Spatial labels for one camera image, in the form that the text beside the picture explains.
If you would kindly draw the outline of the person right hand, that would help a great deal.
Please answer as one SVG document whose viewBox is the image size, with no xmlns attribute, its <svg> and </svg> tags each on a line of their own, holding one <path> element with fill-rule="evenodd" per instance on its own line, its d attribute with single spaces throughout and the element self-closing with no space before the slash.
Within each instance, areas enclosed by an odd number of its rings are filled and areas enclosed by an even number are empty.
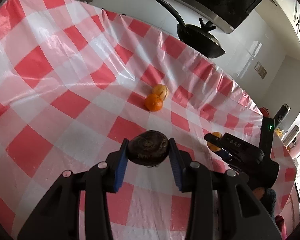
<svg viewBox="0 0 300 240">
<path fill-rule="evenodd" d="M 276 192 L 273 189 L 258 187 L 253 190 L 253 194 L 261 202 L 271 217 L 274 218 Z"/>
</svg>

